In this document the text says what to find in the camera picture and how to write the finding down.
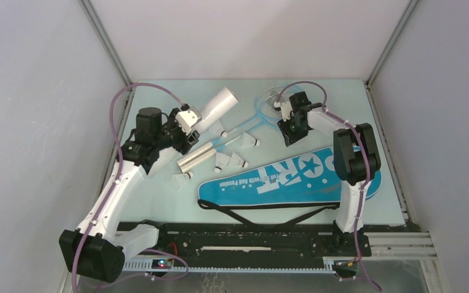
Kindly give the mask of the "white shuttlecock tube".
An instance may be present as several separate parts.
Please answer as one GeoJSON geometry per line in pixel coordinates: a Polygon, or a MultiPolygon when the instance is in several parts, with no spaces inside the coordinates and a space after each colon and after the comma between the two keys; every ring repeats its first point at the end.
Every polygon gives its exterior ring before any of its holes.
{"type": "Polygon", "coordinates": [[[228,111],[235,107],[238,99],[232,91],[223,87],[213,98],[211,98],[206,106],[199,111],[201,120],[193,126],[194,131],[200,134],[210,128],[216,121],[222,118],[228,111]]]}

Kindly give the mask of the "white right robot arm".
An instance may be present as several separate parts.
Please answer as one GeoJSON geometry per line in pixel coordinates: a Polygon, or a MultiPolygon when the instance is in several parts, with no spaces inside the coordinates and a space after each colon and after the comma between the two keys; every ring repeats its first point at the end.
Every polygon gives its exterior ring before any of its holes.
{"type": "Polygon", "coordinates": [[[355,247],[350,233],[363,226],[361,216],[368,185],[381,167],[373,127],[368,123],[352,125],[328,110],[325,104],[312,103],[305,92],[287,101],[274,101],[282,119],[277,122],[286,146],[298,142],[311,130],[333,134],[333,166],[342,181],[340,211],[335,223],[340,233],[331,238],[331,248],[346,255],[355,247]]]}

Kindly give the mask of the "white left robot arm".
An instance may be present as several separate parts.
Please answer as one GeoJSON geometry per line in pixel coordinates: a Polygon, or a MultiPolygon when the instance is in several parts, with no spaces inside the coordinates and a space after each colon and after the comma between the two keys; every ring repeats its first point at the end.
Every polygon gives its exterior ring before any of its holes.
{"type": "Polygon", "coordinates": [[[193,127],[202,119],[184,105],[166,115],[145,107],[136,115],[136,126],[118,151],[109,181],[85,219],[73,230],[64,230],[59,245],[68,271],[87,278],[114,282],[125,261],[149,249],[164,253],[169,238],[151,224],[116,235],[120,216],[133,190],[169,160],[166,152],[186,154],[198,142],[193,127]]]}

